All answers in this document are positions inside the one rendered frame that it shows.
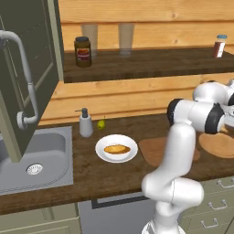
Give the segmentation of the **golden croissant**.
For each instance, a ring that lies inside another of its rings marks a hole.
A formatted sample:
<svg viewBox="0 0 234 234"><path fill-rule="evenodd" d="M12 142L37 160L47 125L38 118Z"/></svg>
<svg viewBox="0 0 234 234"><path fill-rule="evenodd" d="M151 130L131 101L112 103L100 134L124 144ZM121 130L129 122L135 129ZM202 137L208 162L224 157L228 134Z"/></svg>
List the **golden croissant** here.
<svg viewBox="0 0 234 234"><path fill-rule="evenodd" d="M130 147L122 144L109 145L104 148L104 151L108 154L126 154L130 150Z"/></svg>

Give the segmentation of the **brown wooden cutting board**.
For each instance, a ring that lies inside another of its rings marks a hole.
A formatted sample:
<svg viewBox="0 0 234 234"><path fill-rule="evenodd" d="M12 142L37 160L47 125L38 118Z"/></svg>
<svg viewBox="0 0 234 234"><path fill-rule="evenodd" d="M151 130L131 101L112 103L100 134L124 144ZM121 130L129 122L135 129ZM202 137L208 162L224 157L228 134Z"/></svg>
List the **brown wooden cutting board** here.
<svg viewBox="0 0 234 234"><path fill-rule="evenodd" d="M159 166L164 158L166 143L166 137L141 140L139 142L139 148L145 162L154 167Z"/></svg>

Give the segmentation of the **dark jam jar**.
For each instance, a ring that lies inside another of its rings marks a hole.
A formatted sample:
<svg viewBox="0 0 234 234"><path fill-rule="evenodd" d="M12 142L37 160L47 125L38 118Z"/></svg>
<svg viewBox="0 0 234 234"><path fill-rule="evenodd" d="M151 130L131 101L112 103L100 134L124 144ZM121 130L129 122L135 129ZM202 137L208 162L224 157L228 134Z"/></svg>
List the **dark jam jar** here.
<svg viewBox="0 0 234 234"><path fill-rule="evenodd" d="M90 41L88 37L76 37L74 41L76 66L87 68L91 66Z"/></svg>

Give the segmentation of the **round light wooden board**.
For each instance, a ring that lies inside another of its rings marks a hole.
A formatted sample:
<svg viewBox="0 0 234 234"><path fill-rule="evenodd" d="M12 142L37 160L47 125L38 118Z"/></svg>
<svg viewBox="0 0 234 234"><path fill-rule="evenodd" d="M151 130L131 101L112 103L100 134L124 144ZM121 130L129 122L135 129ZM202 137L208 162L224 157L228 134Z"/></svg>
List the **round light wooden board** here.
<svg viewBox="0 0 234 234"><path fill-rule="evenodd" d="M234 138L224 133L202 133L198 138L200 146L209 154L220 158L234 158Z"/></svg>

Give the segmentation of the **olive green cabinet door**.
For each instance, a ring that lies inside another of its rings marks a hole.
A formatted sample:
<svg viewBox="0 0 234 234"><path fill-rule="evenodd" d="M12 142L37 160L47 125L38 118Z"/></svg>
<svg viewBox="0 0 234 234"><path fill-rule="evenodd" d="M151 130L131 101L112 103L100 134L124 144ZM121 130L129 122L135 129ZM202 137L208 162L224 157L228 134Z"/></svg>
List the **olive green cabinet door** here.
<svg viewBox="0 0 234 234"><path fill-rule="evenodd" d="M12 162L18 163L63 80L64 47L59 0L0 0L0 30L16 33L24 46L35 86L38 120L21 130L18 112L34 115L16 42L0 39L0 134Z"/></svg>

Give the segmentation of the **brown jar with blue lid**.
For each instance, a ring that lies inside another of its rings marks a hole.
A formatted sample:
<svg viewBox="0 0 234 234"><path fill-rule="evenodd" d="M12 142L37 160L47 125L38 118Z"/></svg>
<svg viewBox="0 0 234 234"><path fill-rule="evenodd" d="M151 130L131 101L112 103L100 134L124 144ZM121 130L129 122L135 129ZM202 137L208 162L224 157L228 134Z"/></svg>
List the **brown jar with blue lid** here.
<svg viewBox="0 0 234 234"><path fill-rule="evenodd" d="M222 57L224 47L226 45L227 36L226 35L217 35L217 39L214 44L213 57L219 59Z"/></svg>

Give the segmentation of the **grey soap dispenser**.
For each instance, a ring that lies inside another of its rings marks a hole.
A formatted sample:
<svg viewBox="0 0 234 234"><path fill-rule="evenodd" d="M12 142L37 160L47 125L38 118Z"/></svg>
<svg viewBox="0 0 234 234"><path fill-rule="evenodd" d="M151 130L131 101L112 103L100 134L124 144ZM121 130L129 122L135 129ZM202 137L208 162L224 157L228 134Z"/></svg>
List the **grey soap dispenser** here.
<svg viewBox="0 0 234 234"><path fill-rule="evenodd" d="M80 135L84 138L91 137L93 133L92 121L91 117L88 114L87 108L82 108L80 110Z"/></svg>

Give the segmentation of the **white plate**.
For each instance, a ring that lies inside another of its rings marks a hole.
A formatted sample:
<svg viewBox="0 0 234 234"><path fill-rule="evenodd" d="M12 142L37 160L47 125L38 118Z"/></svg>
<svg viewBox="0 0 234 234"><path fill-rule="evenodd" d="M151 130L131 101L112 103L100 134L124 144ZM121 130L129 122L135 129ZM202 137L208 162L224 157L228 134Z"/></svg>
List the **white plate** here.
<svg viewBox="0 0 234 234"><path fill-rule="evenodd" d="M122 144L131 148L126 154L108 154L104 148L109 145ZM102 137L95 145L95 151L99 158L109 163L125 163L132 160L137 152L137 143L129 136L122 134L110 134Z"/></svg>

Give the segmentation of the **dark wooden shelf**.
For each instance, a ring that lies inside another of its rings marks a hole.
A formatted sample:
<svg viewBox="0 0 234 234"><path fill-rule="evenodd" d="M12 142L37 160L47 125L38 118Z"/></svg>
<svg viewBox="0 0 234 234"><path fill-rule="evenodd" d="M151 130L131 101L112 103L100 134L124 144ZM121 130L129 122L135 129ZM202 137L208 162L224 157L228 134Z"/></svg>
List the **dark wooden shelf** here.
<svg viewBox="0 0 234 234"><path fill-rule="evenodd" d="M224 51L212 57L213 48L139 49L130 55L98 51L91 66L79 68L75 54L65 53L64 81L89 82L234 72L234 55Z"/></svg>

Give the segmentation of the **clear drinking glass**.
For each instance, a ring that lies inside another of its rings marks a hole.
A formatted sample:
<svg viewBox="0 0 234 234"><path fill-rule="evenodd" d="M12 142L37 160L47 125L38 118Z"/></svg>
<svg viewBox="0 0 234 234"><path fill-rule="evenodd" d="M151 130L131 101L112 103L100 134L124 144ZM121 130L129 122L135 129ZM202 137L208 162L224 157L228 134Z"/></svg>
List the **clear drinking glass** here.
<svg viewBox="0 0 234 234"><path fill-rule="evenodd" d="M89 38L91 56L95 58L97 55L98 45L98 26L95 24L82 24L81 32L84 37Z"/></svg>
<svg viewBox="0 0 234 234"><path fill-rule="evenodd" d="M119 24L119 50L123 56L129 56L133 45L133 23Z"/></svg>

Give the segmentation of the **grey steel sink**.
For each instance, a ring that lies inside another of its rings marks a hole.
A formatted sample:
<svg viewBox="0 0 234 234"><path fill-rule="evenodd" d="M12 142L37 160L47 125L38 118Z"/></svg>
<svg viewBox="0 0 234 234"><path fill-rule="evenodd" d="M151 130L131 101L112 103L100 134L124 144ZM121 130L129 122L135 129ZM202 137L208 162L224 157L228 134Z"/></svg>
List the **grey steel sink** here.
<svg viewBox="0 0 234 234"><path fill-rule="evenodd" d="M73 184L72 128L36 130L19 163L0 134L0 196Z"/></svg>

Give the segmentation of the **grey dishwasher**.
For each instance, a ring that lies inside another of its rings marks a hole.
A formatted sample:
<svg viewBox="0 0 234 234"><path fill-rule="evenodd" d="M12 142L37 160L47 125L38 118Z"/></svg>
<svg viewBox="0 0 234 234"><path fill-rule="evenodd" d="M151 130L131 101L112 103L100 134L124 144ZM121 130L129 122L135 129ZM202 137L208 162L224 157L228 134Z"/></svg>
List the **grey dishwasher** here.
<svg viewBox="0 0 234 234"><path fill-rule="evenodd" d="M99 203L143 196L142 192L97 199ZM82 234L141 234L154 214L151 199L93 209L91 201L78 203Z"/></svg>

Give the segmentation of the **olive green drawer front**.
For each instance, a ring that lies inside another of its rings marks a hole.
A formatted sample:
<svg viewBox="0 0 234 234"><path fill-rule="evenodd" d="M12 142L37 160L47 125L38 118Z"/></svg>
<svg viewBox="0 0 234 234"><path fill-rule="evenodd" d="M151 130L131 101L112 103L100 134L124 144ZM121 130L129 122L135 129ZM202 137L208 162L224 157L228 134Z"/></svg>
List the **olive green drawer front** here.
<svg viewBox="0 0 234 234"><path fill-rule="evenodd" d="M186 234L224 234L234 217L234 209L182 217L179 226Z"/></svg>
<svg viewBox="0 0 234 234"><path fill-rule="evenodd" d="M188 217L208 212L215 212L234 207L234 191L205 195L202 203L184 211L181 217Z"/></svg>
<svg viewBox="0 0 234 234"><path fill-rule="evenodd" d="M203 181L200 185L205 195L231 191L234 190L234 176Z"/></svg>

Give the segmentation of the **olive green cupboard door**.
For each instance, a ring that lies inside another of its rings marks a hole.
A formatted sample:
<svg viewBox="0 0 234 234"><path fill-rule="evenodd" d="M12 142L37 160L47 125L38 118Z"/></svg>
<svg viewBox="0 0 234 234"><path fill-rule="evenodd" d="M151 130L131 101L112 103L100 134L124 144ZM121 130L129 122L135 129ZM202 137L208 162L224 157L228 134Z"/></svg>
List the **olive green cupboard door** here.
<svg viewBox="0 0 234 234"><path fill-rule="evenodd" d="M0 234L81 234L78 205L0 215Z"/></svg>

